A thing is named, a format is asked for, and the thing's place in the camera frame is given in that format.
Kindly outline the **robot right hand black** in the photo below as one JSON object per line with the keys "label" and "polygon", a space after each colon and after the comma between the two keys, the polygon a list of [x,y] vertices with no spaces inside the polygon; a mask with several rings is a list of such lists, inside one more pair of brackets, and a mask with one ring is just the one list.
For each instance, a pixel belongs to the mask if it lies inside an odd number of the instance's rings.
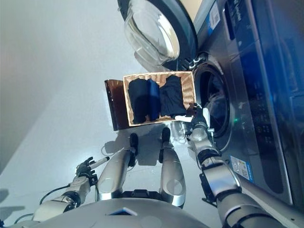
{"label": "robot right hand black", "polygon": [[210,113],[208,108],[203,108],[197,103],[192,104],[186,111],[186,114],[176,115],[174,120],[193,123],[194,125],[202,122],[205,123],[208,128],[210,128]]}

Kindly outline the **robot left hand black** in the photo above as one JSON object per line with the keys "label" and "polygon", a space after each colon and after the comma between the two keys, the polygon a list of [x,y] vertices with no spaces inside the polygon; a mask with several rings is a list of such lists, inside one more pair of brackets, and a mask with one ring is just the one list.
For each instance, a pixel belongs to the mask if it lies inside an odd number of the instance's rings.
{"label": "robot left hand black", "polygon": [[76,167],[76,176],[85,176],[85,177],[91,177],[95,174],[95,168],[99,167],[100,165],[104,164],[105,162],[109,161],[110,157],[104,157],[102,159],[99,159],[97,161],[94,160],[93,157],[89,157],[84,162],[80,163]]}

